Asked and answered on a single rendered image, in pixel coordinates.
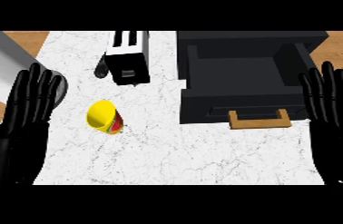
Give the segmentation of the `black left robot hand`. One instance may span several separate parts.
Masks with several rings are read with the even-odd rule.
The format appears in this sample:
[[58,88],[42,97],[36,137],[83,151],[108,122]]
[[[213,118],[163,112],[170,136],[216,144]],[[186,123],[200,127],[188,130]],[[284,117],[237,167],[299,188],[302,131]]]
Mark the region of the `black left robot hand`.
[[0,186],[34,184],[42,171],[61,75],[33,63],[12,85],[0,123]]

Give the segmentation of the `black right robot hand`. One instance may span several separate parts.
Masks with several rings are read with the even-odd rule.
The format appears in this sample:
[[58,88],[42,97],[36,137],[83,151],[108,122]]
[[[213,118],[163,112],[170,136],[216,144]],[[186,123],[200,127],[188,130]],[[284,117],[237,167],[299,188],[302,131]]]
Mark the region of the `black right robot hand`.
[[343,186],[343,69],[325,61],[299,74],[309,118],[312,160],[325,185]]

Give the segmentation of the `yellow cup with red print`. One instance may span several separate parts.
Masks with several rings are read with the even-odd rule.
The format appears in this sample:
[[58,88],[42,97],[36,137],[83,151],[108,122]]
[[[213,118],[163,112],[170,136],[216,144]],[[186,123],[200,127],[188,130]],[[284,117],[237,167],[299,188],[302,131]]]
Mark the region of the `yellow cup with red print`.
[[107,134],[117,134],[121,131],[123,119],[111,101],[99,101],[92,105],[86,122],[92,128]]

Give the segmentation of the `dark grey open drawer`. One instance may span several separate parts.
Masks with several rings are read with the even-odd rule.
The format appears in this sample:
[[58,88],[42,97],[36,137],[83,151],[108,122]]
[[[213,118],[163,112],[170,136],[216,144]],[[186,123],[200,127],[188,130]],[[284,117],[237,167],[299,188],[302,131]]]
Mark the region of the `dark grey open drawer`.
[[179,122],[272,119],[284,109],[294,121],[308,118],[299,74],[314,67],[302,44],[285,44],[268,57],[203,59],[188,47],[189,76],[180,90]]

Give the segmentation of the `grey appliance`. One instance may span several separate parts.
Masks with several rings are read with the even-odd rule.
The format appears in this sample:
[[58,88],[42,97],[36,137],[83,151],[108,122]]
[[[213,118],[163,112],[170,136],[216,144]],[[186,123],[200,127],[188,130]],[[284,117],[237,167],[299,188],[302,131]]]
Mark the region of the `grey appliance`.
[[[0,102],[7,103],[7,97],[12,89],[12,84],[15,83],[18,72],[21,70],[28,70],[33,63],[40,64],[40,75],[46,66],[40,61],[25,52],[22,47],[15,43],[3,31],[0,31]],[[56,91],[55,106],[56,108],[65,98],[68,83],[65,76],[58,72],[52,71],[52,77],[55,75],[62,76],[62,81]]]

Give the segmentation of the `black and white toaster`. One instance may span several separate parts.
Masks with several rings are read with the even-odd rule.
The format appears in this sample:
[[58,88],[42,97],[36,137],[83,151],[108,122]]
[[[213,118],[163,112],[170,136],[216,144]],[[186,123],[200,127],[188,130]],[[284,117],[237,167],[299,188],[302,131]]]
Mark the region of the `black and white toaster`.
[[111,74],[117,85],[138,86],[151,82],[148,31],[110,32],[107,50],[93,74],[99,79]]

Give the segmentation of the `dark grey cabinet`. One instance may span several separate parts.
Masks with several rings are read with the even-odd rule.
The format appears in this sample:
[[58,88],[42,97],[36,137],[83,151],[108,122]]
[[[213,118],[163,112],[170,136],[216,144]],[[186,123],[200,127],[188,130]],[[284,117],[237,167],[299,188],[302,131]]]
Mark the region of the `dark grey cabinet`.
[[287,44],[311,54],[328,38],[325,31],[178,31],[179,79],[188,77],[188,47],[206,58],[271,57]]

